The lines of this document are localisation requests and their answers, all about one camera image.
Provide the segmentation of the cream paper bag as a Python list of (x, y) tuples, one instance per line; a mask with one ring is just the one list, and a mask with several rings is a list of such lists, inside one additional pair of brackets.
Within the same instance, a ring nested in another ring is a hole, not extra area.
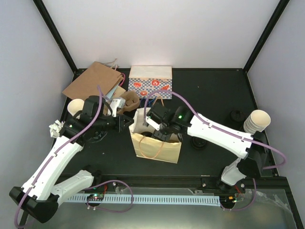
[(168, 163), (178, 163), (182, 143), (176, 135), (171, 135), (169, 142), (160, 141), (143, 135), (144, 132), (152, 134), (154, 128), (143, 125), (144, 109), (135, 111), (134, 123), (129, 126), (132, 144), (137, 157), (157, 160)]

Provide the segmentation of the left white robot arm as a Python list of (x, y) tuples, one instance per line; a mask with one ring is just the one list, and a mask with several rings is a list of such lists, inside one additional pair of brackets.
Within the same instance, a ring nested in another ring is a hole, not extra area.
[(45, 223), (74, 194), (106, 187), (108, 183), (102, 182), (101, 172), (90, 166), (59, 184), (56, 181), (87, 141), (105, 131), (120, 132), (133, 124), (133, 119), (117, 113), (124, 104), (123, 98), (112, 99), (108, 104), (102, 96), (90, 96), (72, 118), (50, 125), (56, 139), (53, 148), (32, 177), (21, 187), (13, 187), (9, 193), (18, 209)]

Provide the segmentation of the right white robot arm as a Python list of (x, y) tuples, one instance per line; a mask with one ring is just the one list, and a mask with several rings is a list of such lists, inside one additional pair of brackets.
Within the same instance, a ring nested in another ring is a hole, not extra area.
[(216, 181), (221, 192), (228, 192), (246, 177), (259, 179), (266, 161), (266, 152), (261, 145), (252, 143), (249, 133), (239, 132), (194, 114), (189, 108), (180, 106), (174, 112), (160, 104), (153, 105), (146, 113), (146, 126), (155, 129), (153, 137), (168, 141), (172, 134), (187, 134), (230, 151), (236, 160), (226, 166)]

